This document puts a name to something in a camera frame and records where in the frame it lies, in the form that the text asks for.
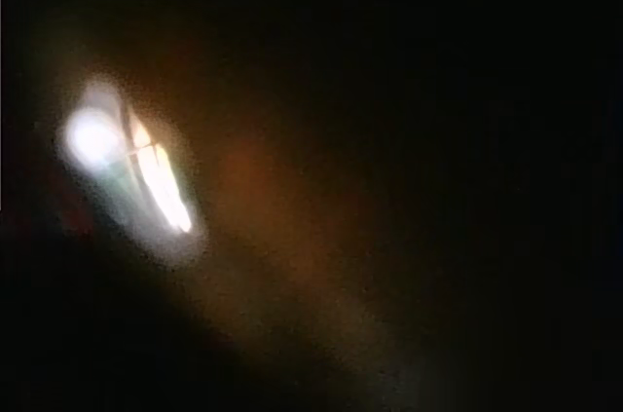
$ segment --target dark background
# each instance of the dark background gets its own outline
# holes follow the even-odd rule
[[[419,281],[421,268],[442,274],[422,309],[435,326],[423,335],[422,355],[445,358],[425,370],[423,410],[593,401],[614,409],[618,383],[605,371],[615,356],[605,352],[617,339],[620,261],[605,255],[620,245],[620,0],[2,1],[3,214],[40,212],[33,196],[41,183],[29,171],[38,159],[23,151],[37,150],[32,125],[42,121],[33,112],[45,88],[31,61],[41,15],[79,13],[103,34],[107,54],[130,64],[140,63],[124,49],[132,31],[158,29],[127,21],[193,15],[197,37],[219,41],[206,76],[234,83],[227,76],[239,70],[262,79],[261,88],[296,93],[279,111],[319,138],[328,164],[348,163],[374,190],[391,229],[386,244],[398,249],[370,264],[385,267],[377,289],[396,291],[389,310],[405,332],[418,331],[418,317],[409,317],[417,297],[404,287]],[[181,409],[193,399],[229,408],[242,395],[255,405],[260,396],[290,400],[261,375],[235,370],[218,341],[210,347],[207,334],[163,308],[149,278],[130,282],[103,263],[104,243],[52,244],[35,233],[11,245],[2,256],[3,324],[15,334],[5,343],[5,373],[22,409],[48,410],[51,397],[87,410]],[[423,247],[431,256],[415,261]],[[51,262],[53,253],[94,248],[103,256],[91,263]],[[72,276],[83,273],[92,283]],[[101,303],[81,305],[78,293]],[[101,327],[85,327],[93,323]],[[81,329],[112,334],[81,350]],[[153,344],[137,347],[133,338]],[[607,362],[596,364],[595,353]],[[85,375],[93,381],[77,391]],[[291,400],[317,410],[306,388],[313,384]]]

